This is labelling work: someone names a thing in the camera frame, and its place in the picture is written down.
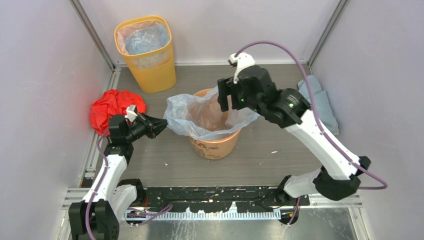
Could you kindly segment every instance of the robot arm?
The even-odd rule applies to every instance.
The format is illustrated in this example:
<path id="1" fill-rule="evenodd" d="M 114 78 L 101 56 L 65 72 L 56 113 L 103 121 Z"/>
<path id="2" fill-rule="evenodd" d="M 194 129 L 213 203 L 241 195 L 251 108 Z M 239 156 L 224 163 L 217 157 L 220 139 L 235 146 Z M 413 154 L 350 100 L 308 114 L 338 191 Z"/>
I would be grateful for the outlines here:
<path id="1" fill-rule="evenodd" d="M 126 109 L 125 116 L 116 114 L 109 119 L 110 143 L 104 151 L 107 165 L 103 161 L 91 189 L 81 202 L 72 203 L 69 207 L 72 239 L 90 239 L 85 214 L 94 192 L 89 209 L 89 226 L 93 236 L 97 240 L 118 238 L 119 221 L 123 219 L 125 211 L 132 202 L 142 201 L 146 195 L 140 179 L 119 182 L 133 155 L 132 142 L 143 136 L 154 139 L 167 124 L 165 119 L 137 113 L 135 105 Z"/>
<path id="2" fill-rule="evenodd" d="M 361 174 L 322 135 L 317 127 L 310 103 L 295 89 L 277 89 L 268 71 L 255 65 L 253 58 L 242 52 L 230 56 L 236 75 L 218 80 L 218 102 L 223 112 L 228 110 L 227 96 L 232 108 L 249 108 L 298 138 L 322 163 L 322 167 L 300 176 L 286 176 L 278 187 L 278 198 L 297 198 L 320 193 L 338 201 L 355 193 Z M 324 126 L 324 131 L 353 159 L 367 169 L 371 161 L 358 157 L 345 148 Z"/>

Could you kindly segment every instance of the metal frame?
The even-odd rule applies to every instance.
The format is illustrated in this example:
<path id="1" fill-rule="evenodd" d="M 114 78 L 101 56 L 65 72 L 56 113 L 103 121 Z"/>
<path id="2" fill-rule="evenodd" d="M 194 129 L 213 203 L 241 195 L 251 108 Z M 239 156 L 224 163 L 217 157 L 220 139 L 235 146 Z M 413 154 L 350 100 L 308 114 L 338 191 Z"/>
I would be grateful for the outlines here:
<path id="1" fill-rule="evenodd" d="M 312 65 L 317 59 L 320 51 L 322 50 L 325 42 L 327 41 L 329 35 L 334 29 L 337 21 L 339 20 L 340 16 L 343 13 L 343 10 L 345 9 L 349 1 L 350 0 L 339 0 L 333 14 L 331 15 L 330 20 L 328 21 L 327 26 L 325 27 L 325 30 L 323 31 L 317 45 L 315 46 L 312 52 L 311 58 L 307 62 L 309 69 L 312 68 Z M 87 16 L 87 13 L 85 12 L 80 1 L 69 0 L 69 2 L 74 7 L 76 13 L 78 14 L 79 18 L 81 19 L 82 23 L 87 29 L 89 35 L 93 39 L 93 42 L 95 43 L 96 47 L 100 51 L 104 60 L 109 65 L 109 67 L 113 70 L 112 75 L 110 76 L 110 79 L 105 88 L 105 91 L 110 89 L 115 89 L 117 87 L 119 76 L 121 73 L 121 65 L 119 63 L 118 65 L 114 65 L 111 57 L 106 51 L 105 46 L 100 40 L 99 35 L 97 34 L 93 24 L 91 23 L 89 17 Z M 92 140 L 86 155 L 86 162 L 80 174 L 81 183 L 83 182 L 83 180 L 87 180 L 87 179 L 92 180 L 95 177 L 96 165 L 99 159 L 99 151 L 97 150 L 97 146 L 96 146 L 98 139 L 99 139 L 99 136 L 95 134 L 95 132 L 93 132 Z M 61 214 L 60 224 L 58 224 L 58 228 L 56 232 L 58 240 L 71 239 L 71 227 L 69 224 L 68 208 L 71 205 L 71 203 L 80 202 L 82 198 L 87 194 L 88 191 L 89 191 L 89 188 L 69 188 L 68 189 L 68 192 L 66 194 L 65 200 L 62 205 L 62 210 L 60 213 Z M 359 195 L 354 194 L 340 201 L 332 201 L 325 198 L 324 196 L 320 194 L 311 194 L 309 195 L 309 200 L 311 205 L 303 206 L 302 207 L 303 209 L 348 208 L 350 217 L 352 219 L 353 228 L 356 232 L 357 238 L 359 240 L 370 239 L 367 226 L 364 223 L 365 222 L 363 219 L 364 216 L 362 214 L 363 206 L 362 206 L 361 199 L 359 198 Z M 293 208 L 292 206 L 283 206 L 283 207 L 280 207 L 279 209 L 292 209 L 292 208 Z"/>
<path id="2" fill-rule="evenodd" d="M 88 193 L 89 188 L 69 188 L 66 194 L 65 200 L 63 202 L 62 211 L 61 211 L 61 222 L 60 227 L 57 230 L 58 240 L 68 240 L 70 239 L 71 228 L 69 224 L 68 217 L 68 208 L 72 203 L 80 202 L 81 199 Z M 370 235 L 368 233 L 365 221 L 363 219 L 362 209 L 363 205 L 358 194 L 353 194 L 349 197 L 346 197 L 340 201 L 332 201 L 321 194 L 310 194 L 309 195 L 309 206 L 302 206 L 302 209 L 327 209 L 327 208 L 348 208 L 349 215 L 353 224 L 353 229 L 356 233 L 358 240 L 369 240 Z M 144 207 L 136 207 L 136 209 L 143 210 Z M 282 206 L 278 208 L 279 210 L 292 210 L 293 206 Z M 194 214 L 190 212 L 182 213 L 169 213 L 162 217 L 155 219 L 155 221 L 172 221 L 172 220 L 268 220 L 276 219 L 276 212 L 271 212 L 269 214 L 238 214 L 236 206 L 233 205 L 228 209 L 228 213 L 223 214 Z"/>
<path id="3" fill-rule="evenodd" d="M 80 0 L 69 0 L 69 2 L 75 9 L 75 12 L 78 14 L 78 17 L 81 19 L 82 24 L 84 24 L 88 34 L 90 35 L 97 49 L 100 51 L 107 65 L 109 65 L 110 69 L 114 70 L 115 65 L 112 62 L 111 56 L 109 56 L 108 51 L 106 51 L 105 45 L 100 40 L 100 37 L 97 34 L 92 22 L 90 21 L 89 16 L 81 5 Z"/>
<path id="4" fill-rule="evenodd" d="M 309 67 L 312 67 L 315 60 L 318 58 L 318 54 L 320 54 L 321 50 L 323 49 L 323 46 L 325 45 L 327 39 L 329 38 L 331 32 L 333 31 L 334 27 L 336 26 L 338 20 L 340 19 L 340 16 L 342 15 L 343 11 L 345 10 L 346 6 L 350 0 L 339 0 L 337 6 L 334 9 L 334 12 L 332 13 L 327 26 L 324 29 L 324 32 L 322 32 L 321 37 L 319 38 L 318 43 L 316 44 L 312 55 L 310 56 L 309 61 L 307 62 L 307 65 Z"/>

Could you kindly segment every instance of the gray floor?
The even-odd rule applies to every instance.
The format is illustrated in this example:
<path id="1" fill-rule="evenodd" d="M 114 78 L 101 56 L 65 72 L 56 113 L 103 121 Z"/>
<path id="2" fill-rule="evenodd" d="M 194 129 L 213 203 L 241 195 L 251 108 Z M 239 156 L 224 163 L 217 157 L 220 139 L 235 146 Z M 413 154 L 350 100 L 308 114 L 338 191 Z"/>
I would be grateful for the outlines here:
<path id="1" fill-rule="evenodd" d="M 301 209 L 290 228 L 277 220 L 152 221 L 121 226 L 119 239 L 137 240 L 356 240 L 346 208 Z"/>
<path id="2" fill-rule="evenodd" d="M 297 88 L 302 79 L 295 65 L 265 65 L 278 88 Z M 234 74 L 227 65 L 178 66 L 176 85 L 166 91 L 141 91 L 128 68 L 123 68 L 118 90 L 143 97 L 147 114 L 162 118 L 166 99 L 213 88 L 217 80 Z M 295 137 L 261 117 L 241 130 L 236 148 L 226 158 L 207 160 L 192 148 L 188 137 L 168 128 L 156 139 L 134 142 L 134 153 L 122 179 L 141 179 L 146 187 L 278 185 L 286 175 L 299 175 L 320 167 L 319 161 Z"/>

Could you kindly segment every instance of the plastic bag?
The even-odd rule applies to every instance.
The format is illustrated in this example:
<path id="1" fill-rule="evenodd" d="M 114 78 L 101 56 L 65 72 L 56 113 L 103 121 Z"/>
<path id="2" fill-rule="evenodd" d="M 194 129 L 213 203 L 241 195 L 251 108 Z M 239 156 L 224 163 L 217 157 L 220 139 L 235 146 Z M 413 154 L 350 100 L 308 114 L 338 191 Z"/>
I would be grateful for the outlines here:
<path id="1" fill-rule="evenodd" d="M 166 46 L 169 41 L 170 35 L 167 28 L 163 23 L 155 20 L 134 23 L 116 32 L 119 49 L 127 55 L 151 52 Z M 137 69 L 145 70 L 166 63 L 170 57 L 171 53 L 167 49 L 154 55 L 131 59 L 131 61 Z"/>
<path id="2" fill-rule="evenodd" d="M 217 86 L 203 97 L 179 94 L 166 101 L 163 118 L 168 121 L 168 128 L 195 140 L 224 139 L 259 117 L 249 108 L 233 110 L 230 106 L 229 111 L 222 112 Z"/>
<path id="3" fill-rule="evenodd" d="M 165 47 L 169 41 L 167 28 L 160 23 L 133 32 L 125 39 L 125 49 L 130 55 L 145 54 Z"/>

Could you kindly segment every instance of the purple cable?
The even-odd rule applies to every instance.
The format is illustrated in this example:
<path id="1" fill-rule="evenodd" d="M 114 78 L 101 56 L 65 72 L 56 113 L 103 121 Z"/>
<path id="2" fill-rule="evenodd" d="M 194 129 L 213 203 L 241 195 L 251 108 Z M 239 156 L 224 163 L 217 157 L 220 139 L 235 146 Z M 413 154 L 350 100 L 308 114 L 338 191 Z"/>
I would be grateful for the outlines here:
<path id="1" fill-rule="evenodd" d="M 290 57 L 294 60 L 294 62 L 297 64 L 297 66 L 300 68 L 300 71 L 302 72 L 303 78 L 305 80 L 306 83 L 306 87 L 307 87 L 307 92 L 309 94 L 309 98 L 310 98 L 310 104 L 312 105 L 312 112 L 313 112 L 313 117 L 315 118 L 315 122 L 316 125 L 318 126 L 319 130 L 321 131 L 322 135 L 325 137 L 325 139 L 327 139 L 327 141 L 346 159 L 350 162 L 351 165 L 353 165 L 355 168 L 357 168 L 358 170 L 362 171 L 363 173 L 367 174 L 368 176 L 370 176 L 371 178 L 377 180 L 378 182 L 380 182 L 382 184 L 382 186 L 360 186 L 358 189 L 363 189 L 363 190 L 380 190 L 380 189 L 386 189 L 388 184 L 386 181 L 384 181 L 383 179 L 381 179 L 380 177 L 374 175 L 373 173 L 369 172 L 367 169 L 363 168 L 362 166 L 356 164 L 353 162 L 353 160 L 330 138 L 330 136 L 324 131 L 323 126 L 321 125 L 321 121 L 320 121 L 320 117 L 318 116 L 318 112 L 316 111 L 316 104 L 315 104 L 315 99 L 314 99 L 314 95 L 312 94 L 312 88 L 311 88 L 311 84 L 308 80 L 308 76 L 305 72 L 304 67 L 302 66 L 302 64 L 299 62 L 299 60 L 295 57 L 295 55 L 288 50 L 285 46 L 273 42 L 273 41 L 268 41 L 268 40 L 262 40 L 262 41 L 254 41 L 252 43 L 247 44 L 246 46 L 240 48 L 240 50 L 238 50 L 235 53 L 235 57 L 237 57 L 241 52 L 243 52 L 244 50 L 246 50 L 247 48 L 254 46 L 254 45 L 258 45 L 258 44 L 269 44 L 269 45 L 273 45 L 276 46 L 282 50 L 284 50 L 288 55 L 290 55 Z"/>
<path id="2" fill-rule="evenodd" d="M 145 225 L 145 224 L 150 223 L 150 221 L 152 221 L 153 219 L 155 219 L 156 217 L 158 217 L 160 215 L 166 214 L 172 208 L 173 208 L 173 205 L 172 204 L 169 204 L 166 207 L 164 207 L 162 210 L 160 210 L 158 213 L 148 213 L 148 212 L 140 211 L 137 208 L 129 207 L 128 208 L 129 210 L 138 212 L 140 214 L 128 213 L 127 216 L 131 216 L 131 217 L 140 217 L 140 215 L 142 215 L 142 216 L 151 216 L 151 218 L 149 218 L 149 219 L 143 221 L 142 223 L 138 224 L 139 226 L 141 226 L 141 225 Z"/>
<path id="3" fill-rule="evenodd" d="M 301 197 L 298 197 L 297 201 L 296 201 L 296 206 L 294 206 L 293 216 L 291 216 L 290 221 L 288 221 L 288 223 L 287 223 L 287 226 L 289 228 L 290 228 L 290 224 L 292 224 L 292 222 L 293 222 L 293 219 L 295 219 L 295 215 L 299 211 L 300 204 L 301 204 Z"/>
<path id="4" fill-rule="evenodd" d="M 105 131 L 105 132 L 104 132 L 104 133 L 103 133 L 103 134 L 99 137 L 99 139 L 97 140 L 97 150 L 99 151 L 99 153 L 100 153 L 101 157 L 103 158 L 103 162 L 104 162 L 104 171 L 103 171 L 103 173 L 101 174 L 100 179 L 98 180 L 97 185 L 94 187 L 94 191 L 93 191 L 93 193 L 91 194 L 91 197 L 90 197 L 90 199 L 89 199 L 89 201 L 88 201 L 88 204 L 87 204 L 87 209 L 85 210 L 85 228 L 87 229 L 87 234 L 88 234 L 88 236 L 90 237 L 90 239 L 91 239 L 91 240 L 96 240 L 96 238 L 94 237 L 93 232 L 92 232 L 92 229 L 91 229 L 91 227 L 90 227 L 90 219 L 89 219 L 89 218 L 90 218 L 90 208 L 91 208 L 91 206 L 92 206 L 93 199 L 94 199 L 94 197 L 96 196 L 96 193 L 97 193 L 97 191 L 99 190 L 100 185 L 102 184 L 103 179 L 105 178 L 106 173 L 107 173 L 107 171 L 108 171 L 108 167 L 109 167 L 108 159 L 107 159 L 106 155 L 103 153 L 103 151 L 100 149 L 100 142 L 102 141 L 102 139 L 105 137 L 105 135 L 106 135 L 108 132 L 109 132 L 109 130 L 106 130 L 106 131 Z"/>

